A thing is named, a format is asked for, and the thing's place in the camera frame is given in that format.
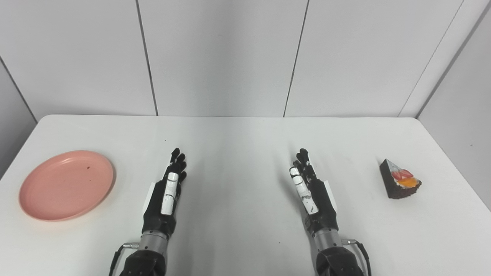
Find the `silver metal cylinder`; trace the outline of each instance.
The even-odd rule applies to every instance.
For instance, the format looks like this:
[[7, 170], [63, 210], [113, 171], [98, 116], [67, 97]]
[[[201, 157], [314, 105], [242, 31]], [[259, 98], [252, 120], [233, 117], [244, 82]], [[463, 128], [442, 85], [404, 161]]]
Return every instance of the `silver metal cylinder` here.
[[167, 237], [160, 231], [145, 231], [141, 235], [138, 250], [151, 250], [166, 256], [167, 241]]
[[319, 251], [330, 247], [342, 246], [338, 231], [332, 228], [322, 228], [321, 230], [315, 232], [314, 242]]

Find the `cake slice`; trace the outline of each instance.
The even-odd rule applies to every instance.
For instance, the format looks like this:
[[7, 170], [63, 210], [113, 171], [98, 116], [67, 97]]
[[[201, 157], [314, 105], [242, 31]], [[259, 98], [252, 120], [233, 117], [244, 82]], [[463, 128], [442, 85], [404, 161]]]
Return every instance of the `cake slice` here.
[[399, 199], [416, 193], [421, 181], [406, 169], [401, 169], [385, 159], [380, 165], [380, 172], [389, 198]]

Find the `black cable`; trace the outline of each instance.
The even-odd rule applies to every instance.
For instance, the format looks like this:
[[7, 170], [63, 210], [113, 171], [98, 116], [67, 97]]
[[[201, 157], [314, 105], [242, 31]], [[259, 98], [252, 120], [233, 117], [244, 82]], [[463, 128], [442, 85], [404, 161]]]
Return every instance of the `black cable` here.
[[114, 257], [112, 258], [111, 267], [109, 268], [109, 276], [112, 276], [114, 273], [114, 269], [116, 268], [116, 264], [118, 263], [119, 256], [121, 255], [121, 251], [123, 251], [123, 246], [121, 246], [118, 251], [114, 253]]
[[370, 258], [368, 258], [367, 250], [365, 249], [365, 247], [363, 246], [363, 244], [361, 242], [357, 241], [356, 245], [360, 249], [361, 254], [363, 254], [363, 257], [365, 257], [365, 262], [367, 263], [368, 276], [372, 276], [372, 268], [370, 267]]

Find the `robotic hand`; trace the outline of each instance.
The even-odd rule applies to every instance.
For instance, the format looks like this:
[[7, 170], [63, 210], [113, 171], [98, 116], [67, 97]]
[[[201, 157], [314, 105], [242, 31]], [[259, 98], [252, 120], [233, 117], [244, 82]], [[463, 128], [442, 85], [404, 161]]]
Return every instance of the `robotic hand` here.
[[164, 276], [166, 272], [167, 242], [174, 233], [174, 211], [181, 194], [181, 183], [186, 178], [186, 156], [179, 148], [172, 152], [170, 164], [155, 187], [143, 215], [143, 228], [139, 243], [126, 243], [114, 254], [109, 276], [112, 276], [123, 248], [137, 251], [126, 259], [120, 276]]
[[319, 180], [304, 148], [297, 153], [297, 160], [290, 168], [290, 176], [307, 211], [305, 225], [319, 250], [316, 269], [319, 276], [362, 276], [353, 253], [343, 245], [357, 244], [367, 263], [371, 276], [368, 254], [363, 244], [356, 240], [341, 240], [336, 221], [336, 203], [327, 184]]

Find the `white wall panel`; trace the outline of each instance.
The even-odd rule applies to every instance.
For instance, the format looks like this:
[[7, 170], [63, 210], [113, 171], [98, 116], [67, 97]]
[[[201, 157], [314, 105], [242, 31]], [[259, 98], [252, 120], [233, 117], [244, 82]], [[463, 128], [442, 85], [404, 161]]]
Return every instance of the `white wall panel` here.
[[397, 116], [461, 3], [311, 0], [286, 116]]
[[462, 2], [452, 24], [401, 110], [400, 117], [416, 117], [488, 3], [489, 0], [465, 0]]
[[490, 33], [488, 12], [419, 119], [491, 209]]
[[0, 55], [37, 119], [155, 115], [134, 0], [0, 0]]
[[283, 115], [307, 0], [145, 0], [159, 115]]
[[36, 122], [0, 62], [0, 178], [35, 125]]

